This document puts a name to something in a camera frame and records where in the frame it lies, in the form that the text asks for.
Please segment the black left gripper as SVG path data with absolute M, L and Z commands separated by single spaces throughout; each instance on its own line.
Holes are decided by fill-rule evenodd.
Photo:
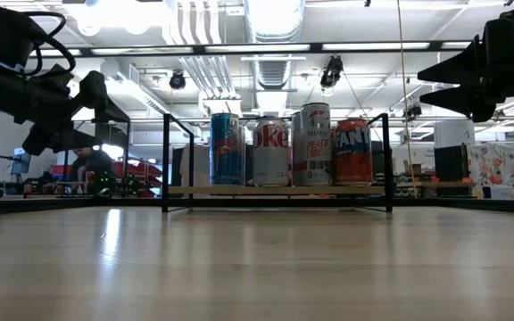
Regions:
M 33 125 L 22 149 L 40 155 L 45 149 L 54 153 L 101 145 L 103 140 L 66 129 L 83 107 L 95 111 L 94 122 L 129 123 L 129 116 L 109 97 L 104 74 L 91 70 L 80 82 L 76 99 L 63 89 L 47 83 L 25 80 L 0 67 L 0 111 L 13 116 L 16 123 L 28 120 Z

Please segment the orange Fanta can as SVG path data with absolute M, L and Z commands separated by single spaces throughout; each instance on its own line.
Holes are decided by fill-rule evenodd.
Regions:
M 361 118 L 339 121 L 333 146 L 335 183 L 370 185 L 373 174 L 368 122 Z

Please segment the blue silver Red Bull can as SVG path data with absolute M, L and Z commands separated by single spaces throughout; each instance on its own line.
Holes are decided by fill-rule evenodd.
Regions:
M 239 119 L 236 114 L 216 113 L 210 126 L 210 183 L 241 184 Z

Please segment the person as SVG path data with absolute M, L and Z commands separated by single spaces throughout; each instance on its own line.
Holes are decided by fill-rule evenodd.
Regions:
M 71 166 L 70 182 L 87 182 L 88 172 L 94 173 L 95 177 L 112 176 L 112 159 L 105 151 L 82 147 L 73 149 L 73 152 L 77 158 Z

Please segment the small background monitor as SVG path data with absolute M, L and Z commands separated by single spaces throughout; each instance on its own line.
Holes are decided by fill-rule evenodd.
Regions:
M 29 173 L 31 155 L 26 152 L 20 152 L 13 156 L 11 174 L 20 176 Z

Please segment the black cabinet box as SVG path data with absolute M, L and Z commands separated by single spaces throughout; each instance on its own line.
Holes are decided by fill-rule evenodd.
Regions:
M 467 174 L 467 150 L 464 144 L 435 148 L 435 174 L 441 182 L 461 181 Z

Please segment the floral printed cloth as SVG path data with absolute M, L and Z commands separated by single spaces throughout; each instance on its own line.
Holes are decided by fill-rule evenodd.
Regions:
M 514 201 L 514 144 L 468 144 L 466 150 L 471 195 Z

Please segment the black overhead light bar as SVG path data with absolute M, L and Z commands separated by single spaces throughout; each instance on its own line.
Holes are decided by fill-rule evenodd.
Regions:
M 466 48 L 468 40 L 431 40 L 406 42 L 352 43 L 272 43 L 221 45 L 133 45 L 105 47 L 71 47 L 67 52 L 76 58 L 97 57 L 154 57 L 154 56 L 210 56 L 259 54 L 388 54 L 458 52 Z

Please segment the black aluminium table frame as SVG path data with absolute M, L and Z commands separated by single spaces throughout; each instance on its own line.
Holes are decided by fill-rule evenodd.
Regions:
M 16 199 L 0 200 L 0 214 L 41 210 L 65 210 L 86 207 L 159 207 L 159 208 L 385 208 L 453 207 L 472 210 L 514 212 L 514 201 L 439 199 Z

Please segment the wooden shelf with black frame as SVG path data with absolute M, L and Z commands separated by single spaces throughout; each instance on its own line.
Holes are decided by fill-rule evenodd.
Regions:
M 381 113 L 369 124 L 383 126 L 384 184 L 382 186 L 282 186 L 250 187 L 217 185 L 195 187 L 170 186 L 168 175 L 163 175 L 162 210 L 170 207 L 378 207 L 391 213 L 394 207 L 394 173 L 389 134 L 389 116 Z

